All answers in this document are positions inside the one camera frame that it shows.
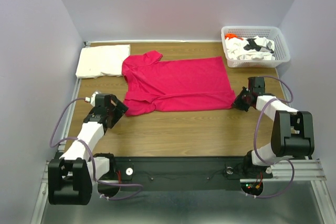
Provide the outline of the pink t-shirt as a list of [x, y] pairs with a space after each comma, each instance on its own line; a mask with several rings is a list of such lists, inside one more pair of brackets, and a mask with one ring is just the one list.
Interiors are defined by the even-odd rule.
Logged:
[[122, 75], [128, 84], [127, 116], [230, 109], [236, 98], [220, 56], [163, 60], [161, 53], [150, 51], [128, 56]]

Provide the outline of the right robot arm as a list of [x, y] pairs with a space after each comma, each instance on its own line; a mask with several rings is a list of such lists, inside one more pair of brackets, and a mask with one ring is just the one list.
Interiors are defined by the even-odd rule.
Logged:
[[[260, 167], [313, 154], [313, 116], [288, 106], [292, 101], [293, 97], [287, 101], [267, 93], [265, 76], [248, 78], [248, 86], [242, 88], [232, 104], [241, 111], [254, 108], [260, 112], [254, 132], [254, 149], [245, 155], [241, 165], [244, 175], [253, 177], [260, 172]], [[258, 148], [257, 135], [264, 115], [273, 121], [272, 133], [270, 143]]]

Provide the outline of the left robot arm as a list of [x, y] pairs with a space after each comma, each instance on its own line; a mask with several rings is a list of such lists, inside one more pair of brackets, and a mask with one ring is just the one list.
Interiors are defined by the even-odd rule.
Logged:
[[84, 99], [92, 109], [83, 119], [80, 133], [59, 158], [48, 164], [48, 200], [52, 205], [87, 205], [98, 178], [113, 178], [117, 166], [113, 156], [92, 150], [108, 129], [113, 128], [128, 110], [115, 95], [95, 92]]

